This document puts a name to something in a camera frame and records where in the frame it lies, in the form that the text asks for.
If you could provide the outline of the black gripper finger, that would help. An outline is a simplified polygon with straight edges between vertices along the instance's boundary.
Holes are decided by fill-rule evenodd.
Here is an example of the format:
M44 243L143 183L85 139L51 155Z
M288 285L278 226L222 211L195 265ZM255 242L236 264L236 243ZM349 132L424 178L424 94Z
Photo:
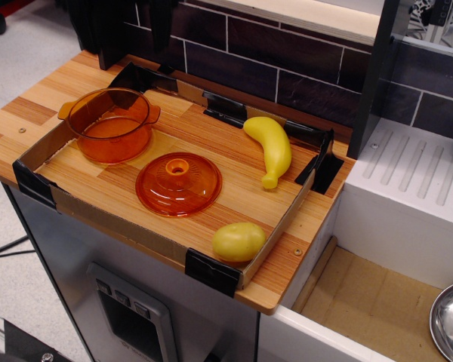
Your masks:
M149 21L154 51L163 51L169 45L173 13L177 6L176 0L149 1Z
M72 27L79 40L82 50L97 53L98 47L94 35L92 2L86 0L66 1Z

